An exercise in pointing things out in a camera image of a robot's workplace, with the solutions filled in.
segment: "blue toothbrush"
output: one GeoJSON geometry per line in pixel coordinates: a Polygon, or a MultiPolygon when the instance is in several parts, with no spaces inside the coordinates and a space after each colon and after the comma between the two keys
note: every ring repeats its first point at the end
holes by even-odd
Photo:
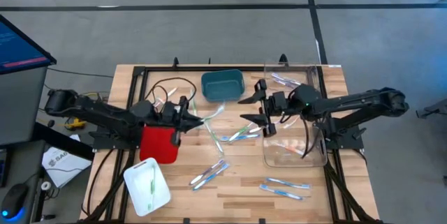
{"type": "Polygon", "coordinates": [[[200,182],[197,186],[193,187],[193,191],[196,191],[198,189],[200,189],[203,185],[205,185],[206,183],[210,182],[212,179],[214,179],[219,173],[223,172],[225,169],[227,169],[230,165],[228,163],[225,163],[222,165],[221,169],[217,170],[217,172],[215,172],[214,174],[211,174],[210,176],[208,176],[206,179],[202,180],[202,182],[200,182]]]}
{"type": "Polygon", "coordinates": [[[212,167],[209,167],[204,172],[202,172],[202,174],[191,180],[191,182],[189,182],[189,185],[194,185],[195,183],[197,183],[197,181],[200,181],[206,174],[210,173],[214,168],[220,166],[222,163],[224,163],[224,160],[219,160],[219,162],[215,163],[212,167]]]}
{"type": "Polygon", "coordinates": [[[303,197],[298,196],[298,195],[287,193],[287,192],[284,192],[284,191],[281,191],[281,190],[271,189],[271,188],[269,188],[268,186],[266,186],[264,184],[259,185],[259,188],[262,189],[262,190],[265,190],[265,191],[269,191],[269,192],[278,194],[278,195],[283,195],[283,196],[286,196],[286,197],[290,197],[290,198],[295,199],[295,200],[303,200],[304,199],[303,197]]]}
{"type": "MultiPolygon", "coordinates": [[[[246,139],[249,139],[249,138],[259,137],[259,136],[260,136],[259,134],[239,135],[234,140],[246,140],[246,139]]],[[[229,139],[230,138],[226,137],[226,136],[222,136],[221,137],[221,141],[229,141],[229,139]]]]}
{"type": "Polygon", "coordinates": [[[266,181],[272,181],[272,182],[277,182],[286,186],[291,186],[294,188],[301,188],[301,189],[310,189],[310,185],[309,184],[292,184],[290,182],[287,181],[282,181],[280,179],[273,179],[273,178],[265,178],[266,181]]]}

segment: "gray concrete floor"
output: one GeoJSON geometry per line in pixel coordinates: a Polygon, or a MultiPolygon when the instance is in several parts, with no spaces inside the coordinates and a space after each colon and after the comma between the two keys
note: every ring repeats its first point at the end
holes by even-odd
{"type": "MultiPolygon", "coordinates": [[[[438,0],[316,0],[316,3],[435,3],[438,0]]],[[[98,6],[192,3],[306,3],[307,0],[0,0],[0,6],[98,6]]],[[[112,75],[117,64],[317,64],[308,10],[4,12],[57,59],[56,68],[112,75]]],[[[350,92],[393,87],[411,109],[365,124],[368,170],[381,218],[445,223],[447,118],[415,110],[447,97],[447,10],[319,10],[329,64],[344,67],[350,92]]],[[[111,80],[49,72],[47,85],[106,91],[111,80]]],[[[76,221],[88,172],[63,188],[45,212],[76,221]]]]}

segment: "yellow tool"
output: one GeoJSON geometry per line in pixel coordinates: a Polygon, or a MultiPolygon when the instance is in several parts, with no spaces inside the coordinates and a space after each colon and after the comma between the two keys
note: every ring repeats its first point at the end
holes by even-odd
{"type": "Polygon", "coordinates": [[[81,121],[78,118],[75,118],[73,123],[64,124],[64,126],[67,128],[67,130],[76,130],[76,129],[83,129],[85,127],[86,121],[81,121]]]}

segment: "toothbrush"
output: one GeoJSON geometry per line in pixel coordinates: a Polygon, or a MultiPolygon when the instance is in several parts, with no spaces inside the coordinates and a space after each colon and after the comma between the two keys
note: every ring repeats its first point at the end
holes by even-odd
{"type": "Polygon", "coordinates": [[[248,128],[250,128],[250,126],[253,124],[253,122],[250,122],[250,124],[248,126],[243,127],[242,129],[240,129],[238,132],[236,132],[233,136],[230,137],[230,139],[228,140],[228,142],[232,142],[235,138],[237,138],[240,134],[244,133],[246,130],[248,130],[248,128]]]}
{"type": "Polygon", "coordinates": [[[210,176],[208,176],[206,179],[202,180],[202,182],[200,182],[197,186],[194,186],[193,191],[197,191],[198,189],[200,189],[203,185],[205,185],[206,183],[210,182],[212,179],[214,179],[217,175],[219,175],[219,173],[223,172],[225,169],[227,169],[228,167],[230,167],[230,165],[228,163],[223,164],[223,166],[221,167],[221,169],[217,170],[217,172],[215,172],[214,174],[211,174],[210,176]]]}
{"type": "Polygon", "coordinates": [[[212,167],[209,167],[204,172],[202,172],[202,174],[198,175],[196,178],[191,180],[191,182],[189,182],[189,185],[192,186],[195,183],[197,183],[197,181],[200,181],[207,173],[211,172],[214,168],[220,166],[223,162],[224,162],[224,160],[219,160],[218,163],[215,163],[212,167]]]}
{"type": "Polygon", "coordinates": [[[256,128],[253,128],[253,129],[249,130],[249,133],[255,133],[255,132],[260,131],[262,129],[263,129],[262,127],[256,127],[256,128]]]}
{"type": "Polygon", "coordinates": [[[287,129],[287,128],[291,127],[299,118],[300,118],[300,116],[296,117],[291,123],[286,124],[283,128],[287,129]]]}
{"type": "MultiPolygon", "coordinates": [[[[177,91],[177,87],[175,87],[174,89],[172,89],[172,90],[170,90],[170,91],[168,92],[168,98],[169,98],[171,95],[173,95],[175,91],[177,91]]],[[[156,99],[158,100],[158,102],[155,103],[154,107],[157,107],[157,106],[159,106],[159,105],[162,104],[162,103],[165,103],[165,101],[161,100],[161,98],[156,98],[156,99]]]]}
{"type": "Polygon", "coordinates": [[[214,143],[216,144],[217,149],[219,150],[220,157],[224,156],[224,149],[221,146],[221,143],[219,142],[219,139],[216,136],[216,133],[211,130],[210,126],[208,125],[208,122],[203,123],[205,127],[207,128],[208,132],[211,135],[211,138],[214,140],[214,143]]]}
{"type": "Polygon", "coordinates": [[[277,182],[286,186],[291,186],[293,188],[310,189],[309,184],[293,184],[287,181],[282,181],[281,179],[265,178],[266,181],[277,182]]]}
{"type": "Polygon", "coordinates": [[[287,87],[289,87],[289,88],[292,88],[292,89],[294,89],[294,88],[297,87],[296,84],[294,84],[294,83],[290,83],[290,82],[282,81],[282,80],[277,79],[277,78],[273,78],[273,81],[277,82],[278,84],[282,84],[282,85],[284,85],[284,86],[287,86],[287,87]]]}
{"type": "Polygon", "coordinates": [[[215,112],[214,114],[212,114],[212,115],[210,115],[210,116],[208,116],[208,117],[204,117],[204,118],[202,119],[202,122],[205,122],[205,121],[207,121],[207,120],[210,120],[210,119],[214,118],[215,116],[221,114],[224,110],[225,110],[225,103],[221,104],[221,105],[219,106],[219,108],[217,108],[217,110],[216,110],[216,112],[215,112]]]}
{"type": "Polygon", "coordinates": [[[292,151],[296,154],[300,154],[301,156],[304,154],[303,151],[296,149],[295,147],[291,147],[291,146],[286,146],[285,144],[280,144],[280,143],[272,143],[273,145],[277,146],[277,147],[283,147],[285,148],[287,151],[292,151]]]}
{"type": "MultiPolygon", "coordinates": [[[[191,89],[191,97],[193,97],[194,91],[191,89]]],[[[197,109],[196,109],[196,102],[194,98],[191,99],[191,105],[193,107],[193,114],[197,117],[197,109]]]]}
{"type": "MultiPolygon", "coordinates": [[[[259,136],[260,136],[259,134],[239,135],[234,140],[246,140],[249,138],[254,138],[254,137],[259,137],[259,136]]],[[[221,137],[221,141],[228,141],[229,139],[230,138],[226,137],[226,136],[221,137]]]]}
{"type": "Polygon", "coordinates": [[[155,193],[155,167],[152,167],[152,178],[151,178],[151,203],[149,204],[149,210],[154,207],[154,193],[155,193]]]}
{"type": "Polygon", "coordinates": [[[269,191],[269,192],[278,194],[278,195],[283,195],[283,196],[286,196],[286,197],[290,197],[290,198],[295,199],[295,200],[303,200],[304,199],[303,197],[298,196],[298,195],[294,195],[292,193],[287,193],[285,191],[271,189],[271,188],[269,188],[268,186],[266,186],[264,184],[259,185],[259,188],[262,189],[262,190],[265,190],[265,191],[269,191]]]}
{"type": "Polygon", "coordinates": [[[292,80],[292,79],[288,79],[288,78],[282,77],[282,76],[280,76],[280,75],[278,75],[276,73],[272,73],[272,76],[273,76],[273,79],[275,81],[278,80],[278,81],[282,81],[284,83],[289,83],[289,84],[295,85],[295,86],[300,86],[301,85],[301,83],[296,81],[296,80],[292,80]]]}

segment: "computer mouse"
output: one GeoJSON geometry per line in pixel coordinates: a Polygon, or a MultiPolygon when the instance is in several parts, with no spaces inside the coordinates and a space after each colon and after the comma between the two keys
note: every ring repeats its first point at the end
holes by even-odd
{"type": "Polygon", "coordinates": [[[25,184],[15,184],[9,189],[1,203],[1,215],[3,218],[11,219],[20,213],[27,193],[28,186],[25,184]]]}

